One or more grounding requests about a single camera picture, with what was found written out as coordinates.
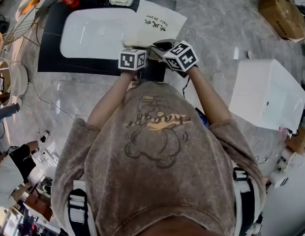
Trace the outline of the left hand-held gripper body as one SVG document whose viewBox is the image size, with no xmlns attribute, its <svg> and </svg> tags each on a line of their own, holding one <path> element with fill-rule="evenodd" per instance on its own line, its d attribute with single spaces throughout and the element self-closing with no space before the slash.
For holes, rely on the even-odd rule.
<svg viewBox="0 0 305 236">
<path fill-rule="evenodd" d="M 146 66 L 147 51 L 140 49 L 124 49 L 120 52 L 118 68 L 137 71 Z"/>
</svg>

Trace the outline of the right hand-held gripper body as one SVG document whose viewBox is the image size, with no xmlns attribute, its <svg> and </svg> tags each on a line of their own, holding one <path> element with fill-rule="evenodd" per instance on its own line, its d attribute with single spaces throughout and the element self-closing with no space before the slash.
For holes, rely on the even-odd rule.
<svg viewBox="0 0 305 236">
<path fill-rule="evenodd" d="M 170 69 L 185 73 L 199 61 L 194 49 L 186 41 L 181 41 L 163 55 Z"/>
</svg>

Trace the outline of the white cloth bag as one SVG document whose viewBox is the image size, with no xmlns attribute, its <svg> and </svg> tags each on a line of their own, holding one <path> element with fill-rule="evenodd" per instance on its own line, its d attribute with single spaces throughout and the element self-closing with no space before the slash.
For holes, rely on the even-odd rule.
<svg viewBox="0 0 305 236">
<path fill-rule="evenodd" d="M 160 40 L 176 39 L 186 21 L 174 10 L 140 0 L 136 13 L 130 17 L 124 45 L 147 48 Z"/>
</svg>

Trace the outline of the person's left forearm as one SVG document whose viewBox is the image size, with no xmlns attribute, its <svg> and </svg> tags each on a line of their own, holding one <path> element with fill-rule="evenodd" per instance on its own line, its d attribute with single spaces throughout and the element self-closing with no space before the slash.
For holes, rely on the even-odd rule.
<svg viewBox="0 0 305 236">
<path fill-rule="evenodd" d="M 87 123 L 100 129 L 103 128 L 105 123 L 122 103 L 128 86 L 134 77 L 135 71 L 124 71 L 109 91 L 96 104 L 88 117 Z"/>
</svg>

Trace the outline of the person's right forearm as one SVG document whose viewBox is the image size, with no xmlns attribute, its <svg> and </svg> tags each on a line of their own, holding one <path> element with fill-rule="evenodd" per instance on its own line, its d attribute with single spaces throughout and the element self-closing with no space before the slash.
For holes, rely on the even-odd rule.
<svg viewBox="0 0 305 236">
<path fill-rule="evenodd" d="M 186 73 L 193 83 L 209 124 L 212 125 L 219 121 L 232 119 L 228 107 L 206 80 L 201 70 L 197 66 L 193 66 Z"/>
</svg>

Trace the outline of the white sink basin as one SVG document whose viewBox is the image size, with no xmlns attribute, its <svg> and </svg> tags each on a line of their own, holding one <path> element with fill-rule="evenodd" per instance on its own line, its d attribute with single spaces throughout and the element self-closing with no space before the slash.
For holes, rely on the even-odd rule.
<svg viewBox="0 0 305 236">
<path fill-rule="evenodd" d="M 93 8 L 72 12 L 60 42 L 66 58 L 118 60 L 135 11 L 127 8 Z"/>
</svg>

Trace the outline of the phone with blue screen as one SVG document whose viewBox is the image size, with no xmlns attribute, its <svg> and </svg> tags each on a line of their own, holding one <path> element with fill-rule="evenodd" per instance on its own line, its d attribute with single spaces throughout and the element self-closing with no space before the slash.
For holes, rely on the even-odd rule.
<svg viewBox="0 0 305 236">
<path fill-rule="evenodd" d="M 195 108 L 195 110 L 196 110 L 197 114 L 199 115 L 200 119 L 202 120 L 202 123 L 204 124 L 204 126 L 206 128 L 209 128 L 209 122 L 208 122 L 205 114 L 201 110 L 199 110 L 198 108 Z"/>
</svg>

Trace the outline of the black vanity cabinet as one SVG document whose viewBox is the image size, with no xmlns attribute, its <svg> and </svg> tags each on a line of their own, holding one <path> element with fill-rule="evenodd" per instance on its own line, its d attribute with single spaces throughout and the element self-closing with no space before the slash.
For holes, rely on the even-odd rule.
<svg viewBox="0 0 305 236">
<path fill-rule="evenodd" d="M 147 0 L 168 9 L 176 9 L 177 2 L 174 0 Z M 129 9 L 137 11 L 140 0 L 134 0 Z M 94 58 L 66 58 L 61 54 L 60 44 L 65 21 L 70 14 L 83 9 L 108 9 L 118 8 L 126 12 L 128 7 L 106 4 L 95 4 L 91 0 L 80 0 L 77 8 L 70 8 L 64 2 L 57 2 L 52 5 L 47 18 L 38 60 L 38 72 L 66 72 L 66 73 L 89 73 L 118 76 L 121 71 L 118 69 L 117 59 L 94 59 Z M 140 73 L 142 79 L 163 82 L 166 71 L 166 64 L 156 60 L 148 59 L 147 68 Z"/>
</svg>

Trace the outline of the white bathtub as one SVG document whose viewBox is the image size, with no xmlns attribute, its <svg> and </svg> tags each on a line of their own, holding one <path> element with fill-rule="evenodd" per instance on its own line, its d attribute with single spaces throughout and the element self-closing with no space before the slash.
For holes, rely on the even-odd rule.
<svg viewBox="0 0 305 236">
<path fill-rule="evenodd" d="M 243 59 L 229 104 L 233 114 L 251 124 L 296 133 L 305 91 L 275 59 Z"/>
</svg>

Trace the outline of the large cardboard box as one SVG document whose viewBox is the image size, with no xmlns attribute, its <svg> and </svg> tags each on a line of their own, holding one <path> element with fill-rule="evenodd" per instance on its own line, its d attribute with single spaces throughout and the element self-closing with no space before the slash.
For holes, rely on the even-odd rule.
<svg viewBox="0 0 305 236">
<path fill-rule="evenodd" d="M 259 13 L 283 39 L 305 39 L 305 19 L 299 9 L 286 0 L 259 0 Z"/>
</svg>

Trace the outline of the brown printed t-shirt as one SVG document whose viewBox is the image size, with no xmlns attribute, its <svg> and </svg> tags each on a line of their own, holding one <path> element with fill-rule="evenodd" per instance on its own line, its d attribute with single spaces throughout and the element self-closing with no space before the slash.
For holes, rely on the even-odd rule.
<svg viewBox="0 0 305 236">
<path fill-rule="evenodd" d="M 235 120 L 205 127 L 176 89 L 145 82 L 102 128 L 73 122 L 53 179 L 53 214 L 64 227 L 73 182 L 83 180 L 100 236 L 136 236 L 169 216 L 232 236 L 234 165 L 255 181 L 263 206 L 263 178 Z"/>
</svg>

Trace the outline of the white power strip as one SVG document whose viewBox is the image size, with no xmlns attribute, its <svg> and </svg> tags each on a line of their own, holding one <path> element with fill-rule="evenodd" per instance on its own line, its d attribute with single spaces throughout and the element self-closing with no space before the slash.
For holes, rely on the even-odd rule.
<svg viewBox="0 0 305 236">
<path fill-rule="evenodd" d="M 51 162 L 58 162 L 59 155 L 56 152 L 50 152 L 48 149 L 43 149 L 42 154 Z"/>
</svg>

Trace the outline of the white small appliance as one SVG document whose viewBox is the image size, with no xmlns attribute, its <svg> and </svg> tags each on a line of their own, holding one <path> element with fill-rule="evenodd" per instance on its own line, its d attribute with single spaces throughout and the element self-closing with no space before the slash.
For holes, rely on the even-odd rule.
<svg viewBox="0 0 305 236">
<path fill-rule="evenodd" d="M 271 184 L 274 186 L 274 188 L 279 188 L 284 186 L 289 178 L 286 176 L 284 172 L 280 170 L 274 170 L 269 175 L 269 179 Z"/>
</svg>

